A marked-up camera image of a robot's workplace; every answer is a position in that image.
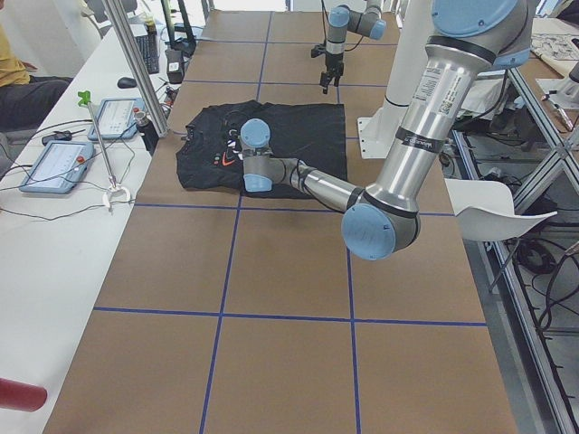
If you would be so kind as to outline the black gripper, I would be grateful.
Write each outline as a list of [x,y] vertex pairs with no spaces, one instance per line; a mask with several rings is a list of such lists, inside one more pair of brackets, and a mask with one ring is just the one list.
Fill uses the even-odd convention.
[[328,94],[328,86],[331,82],[335,87],[339,87],[339,82],[344,74],[344,54],[333,54],[326,52],[325,65],[326,70],[321,72],[319,85],[322,86],[323,94]]

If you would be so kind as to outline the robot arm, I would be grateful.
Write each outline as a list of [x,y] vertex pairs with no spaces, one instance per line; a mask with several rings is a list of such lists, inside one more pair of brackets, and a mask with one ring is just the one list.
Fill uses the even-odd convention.
[[312,48],[310,56],[325,57],[326,69],[321,72],[319,81],[324,94],[327,94],[330,84],[338,87],[344,74],[347,33],[355,33],[372,40],[379,40],[384,35],[386,23],[382,19],[383,3],[367,1],[363,12],[352,10],[347,5],[338,5],[331,9],[329,15],[325,15],[323,8],[322,17],[327,18],[324,42]]
[[535,12],[533,1],[412,1],[390,79],[403,114],[376,181],[360,188],[297,158],[277,158],[268,125],[251,119],[240,133],[245,189],[287,184],[341,212],[344,242],[362,259],[408,247],[420,231],[417,195],[474,80],[527,60]]

